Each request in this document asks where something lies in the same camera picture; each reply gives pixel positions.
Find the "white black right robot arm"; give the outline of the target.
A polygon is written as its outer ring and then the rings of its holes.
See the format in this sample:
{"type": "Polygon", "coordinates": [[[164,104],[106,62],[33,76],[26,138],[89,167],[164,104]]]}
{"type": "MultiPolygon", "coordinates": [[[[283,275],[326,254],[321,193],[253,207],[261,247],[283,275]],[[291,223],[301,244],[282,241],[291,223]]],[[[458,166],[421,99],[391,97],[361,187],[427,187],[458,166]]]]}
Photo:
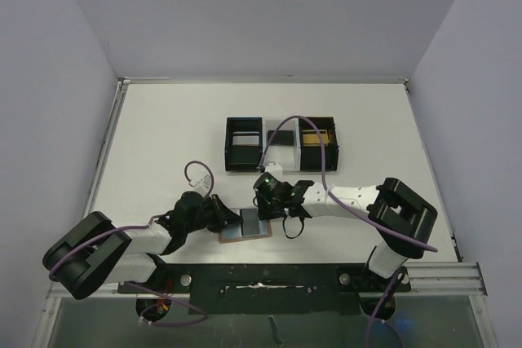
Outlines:
{"type": "Polygon", "coordinates": [[[428,244],[438,217],[436,208],[397,178],[368,187],[327,188],[312,180],[292,185],[265,173],[253,189],[262,220],[358,218],[374,227],[382,242],[372,250],[363,270],[364,282],[371,289],[390,284],[393,273],[410,259],[437,251],[428,244]]]}

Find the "white bin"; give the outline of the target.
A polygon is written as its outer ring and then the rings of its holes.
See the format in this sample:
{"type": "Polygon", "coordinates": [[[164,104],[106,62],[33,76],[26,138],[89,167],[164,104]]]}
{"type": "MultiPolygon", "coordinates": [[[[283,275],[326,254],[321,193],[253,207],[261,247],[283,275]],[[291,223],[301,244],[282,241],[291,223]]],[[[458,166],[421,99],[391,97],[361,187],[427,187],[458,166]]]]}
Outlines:
{"type": "MultiPolygon", "coordinates": [[[[268,145],[267,133],[275,130],[281,123],[282,118],[264,117],[263,118],[263,152],[268,145]]],[[[301,143],[299,139],[299,120],[290,119],[285,122],[279,130],[292,130],[294,132],[294,146],[274,146],[268,147],[268,151],[263,159],[262,167],[269,163],[276,163],[281,166],[284,173],[296,173],[300,171],[301,163],[301,143]]]]}

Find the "black bin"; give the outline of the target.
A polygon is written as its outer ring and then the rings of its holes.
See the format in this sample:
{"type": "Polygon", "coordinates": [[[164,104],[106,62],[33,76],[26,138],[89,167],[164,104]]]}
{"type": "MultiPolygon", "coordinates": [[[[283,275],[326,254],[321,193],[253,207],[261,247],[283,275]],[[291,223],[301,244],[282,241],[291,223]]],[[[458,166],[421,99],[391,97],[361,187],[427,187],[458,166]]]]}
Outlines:
{"type": "MultiPolygon", "coordinates": [[[[336,135],[336,125],[333,117],[309,117],[318,130],[327,130],[330,141],[325,148],[325,171],[335,172],[338,169],[339,145],[336,135]]],[[[300,171],[321,172],[322,152],[320,146],[304,146],[302,133],[304,130],[315,130],[312,125],[303,119],[299,119],[299,139],[301,143],[300,171]]]]}
{"type": "Polygon", "coordinates": [[[227,172],[256,172],[263,153],[261,117],[228,117],[224,164],[227,172]]]}

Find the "dark card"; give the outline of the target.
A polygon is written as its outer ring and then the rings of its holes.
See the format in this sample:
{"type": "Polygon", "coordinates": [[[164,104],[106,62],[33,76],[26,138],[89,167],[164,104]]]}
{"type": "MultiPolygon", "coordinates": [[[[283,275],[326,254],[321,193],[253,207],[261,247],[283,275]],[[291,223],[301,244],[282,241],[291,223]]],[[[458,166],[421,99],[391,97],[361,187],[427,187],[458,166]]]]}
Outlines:
{"type": "Polygon", "coordinates": [[[253,237],[260,234],[258,210],[248,208],[240,210],[243,222],[241,224],[241,234],[243,237],[253,237]]]}

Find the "tan leather card holder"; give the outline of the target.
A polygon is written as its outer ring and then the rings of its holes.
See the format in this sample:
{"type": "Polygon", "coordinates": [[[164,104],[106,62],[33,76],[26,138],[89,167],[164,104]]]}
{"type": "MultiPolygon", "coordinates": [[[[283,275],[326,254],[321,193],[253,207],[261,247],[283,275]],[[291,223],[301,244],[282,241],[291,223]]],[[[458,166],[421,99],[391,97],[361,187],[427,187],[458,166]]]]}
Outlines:
{"type": "Polygon", "coordinates": [[[229,244],[247,240],[260,240],[272,237],[272,226],[268,220],[260,220],[256,207],[234,209],[243,222],[228,226],[219,233],[219,243],[229,244]]]}

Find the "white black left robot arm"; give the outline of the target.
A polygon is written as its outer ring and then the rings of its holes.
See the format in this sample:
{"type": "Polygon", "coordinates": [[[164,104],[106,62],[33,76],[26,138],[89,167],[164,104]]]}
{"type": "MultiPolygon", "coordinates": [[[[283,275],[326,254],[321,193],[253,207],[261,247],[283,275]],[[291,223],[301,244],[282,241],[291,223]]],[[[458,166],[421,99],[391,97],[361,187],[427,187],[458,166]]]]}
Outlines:
{"type": "Polygon", "coordinates": [[[50,280],[78,300],[112,283],[137,283],[155,292],[166,282],[161,258],[184,246],[190,234],[220,233],[242,223],[218,196],[185,192],[172,209],[143,225],[116,227],[100,211],[88,214],[46,251],[42,265],[50,280]]]}

